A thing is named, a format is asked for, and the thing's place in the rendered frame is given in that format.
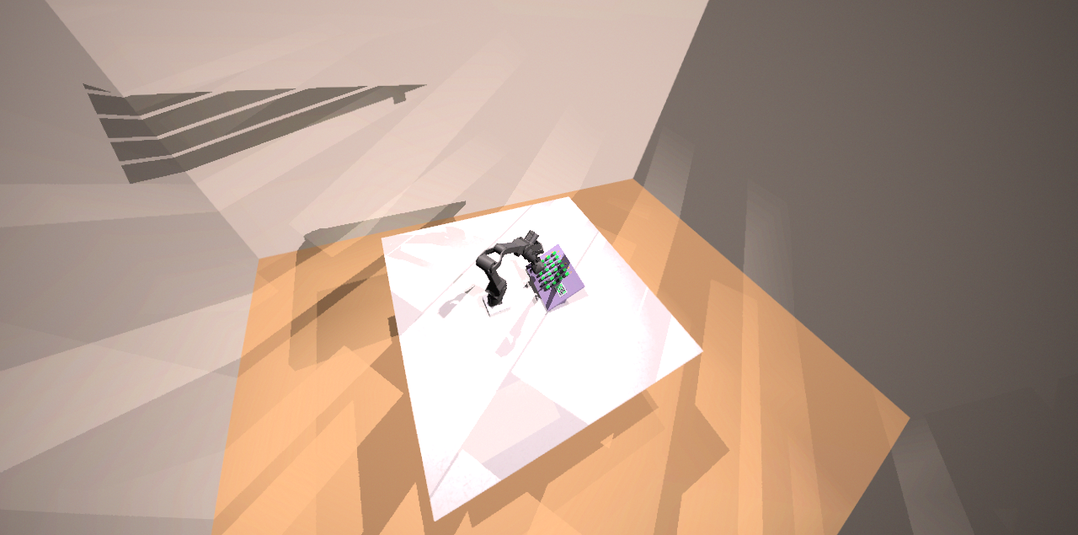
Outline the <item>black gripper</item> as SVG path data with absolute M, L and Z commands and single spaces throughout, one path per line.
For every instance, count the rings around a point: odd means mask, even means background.
M 534 270 L 534 274 L 539 274 L 540 271 L 543 271 L 545 269 L 544 264 L 542 263 L 542 258 L 540 258 L 540 256 L 538 256 L 538 255 L 535 256 L 533 249 L 531 249 L 531 253 L 529 253 L 529 256 L 524 256 L 524 260 L 525 261 L 527 260 L 528 263 L 531 263 L 531 266 L 533 266 L 533 270 Z

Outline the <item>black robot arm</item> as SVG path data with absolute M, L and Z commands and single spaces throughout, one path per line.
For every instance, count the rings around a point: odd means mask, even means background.
M 525 238 L 520 236 L 513 242 L 496 243 L 495 246 L 489 249 L 485 249 L 483 253 L 480 253 L 480 256 L 476 257 L 476 268 L 485 271 L 486 276 L 489 278 L 488 288 L 485 289 L 485 292 L 488 293 L 489 306 L 502 304 L 502 297 L 507 292 L 507 282 L 498 275 L 497 271 L 497 269 L 501 266 L 502 256 L 506 253 L 529 256 L 529 253 L 531 253 L 531 249 L 534 250 L 535 256 L 544 253 L 542 242 L 539 243 L 536 241 L 539 235 L 536 234 L 533 229 L 529 229 Z M 488 256 L 488 253 L 495 252 L 500 255 L 498 262 L 494 261 L 490 259 L 490 256 Z

